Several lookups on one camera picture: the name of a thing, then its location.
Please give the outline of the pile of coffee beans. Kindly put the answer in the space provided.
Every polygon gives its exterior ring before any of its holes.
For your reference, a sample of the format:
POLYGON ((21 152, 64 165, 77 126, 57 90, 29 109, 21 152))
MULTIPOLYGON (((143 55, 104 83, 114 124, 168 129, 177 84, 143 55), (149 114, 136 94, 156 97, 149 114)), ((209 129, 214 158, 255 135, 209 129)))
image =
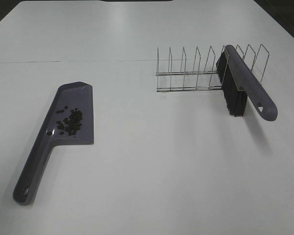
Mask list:
POLYGON ((60 109, 52 109, 48 114, 55 115, 55 119, 52 117, 49 119, 51 127, 46 127, 46 136, 67 135, 74 137, 81 129, 83 112, 78 108, 69 109, 69 106, 65 105, 60 109))

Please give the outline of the purple plastic dustpan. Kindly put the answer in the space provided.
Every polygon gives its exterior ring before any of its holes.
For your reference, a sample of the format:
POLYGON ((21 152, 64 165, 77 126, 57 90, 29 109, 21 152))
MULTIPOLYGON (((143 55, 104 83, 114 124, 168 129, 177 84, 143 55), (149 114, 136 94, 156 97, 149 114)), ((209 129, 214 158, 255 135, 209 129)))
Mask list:
POLYGON ((54 147, 93 143, 93 87, 84 82, 61 85, 16 183, 14 201, 22 206, 33 203, 54 147))

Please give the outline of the purple hand brush black bristles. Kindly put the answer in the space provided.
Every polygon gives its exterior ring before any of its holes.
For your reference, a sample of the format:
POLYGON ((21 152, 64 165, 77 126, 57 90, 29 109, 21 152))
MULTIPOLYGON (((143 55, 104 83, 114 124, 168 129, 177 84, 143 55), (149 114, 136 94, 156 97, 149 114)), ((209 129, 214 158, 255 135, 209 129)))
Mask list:
POLYGON ((249 99, 261 118, 277 119, 275 103, 232 45, 225 46, 216 67, 230 115, 242 117, 249 99))

